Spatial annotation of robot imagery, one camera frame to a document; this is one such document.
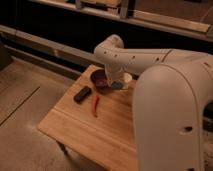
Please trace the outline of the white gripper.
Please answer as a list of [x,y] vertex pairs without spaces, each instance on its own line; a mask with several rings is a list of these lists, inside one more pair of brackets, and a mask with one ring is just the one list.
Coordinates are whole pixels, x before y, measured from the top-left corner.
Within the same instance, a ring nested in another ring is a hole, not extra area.
[[106,64],[105,73],[109,84],[115,81],[124,81],[124,70],[121,66],[115,64]]

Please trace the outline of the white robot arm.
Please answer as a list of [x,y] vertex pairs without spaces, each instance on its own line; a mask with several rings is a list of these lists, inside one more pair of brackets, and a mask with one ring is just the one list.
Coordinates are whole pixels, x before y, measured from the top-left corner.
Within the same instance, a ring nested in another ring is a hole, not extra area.
[[213,101],[213,55],[126,49],[111,35],[94,49],[108,83],[139,76],[132,110],[139,171],[205,171],[203,112]]

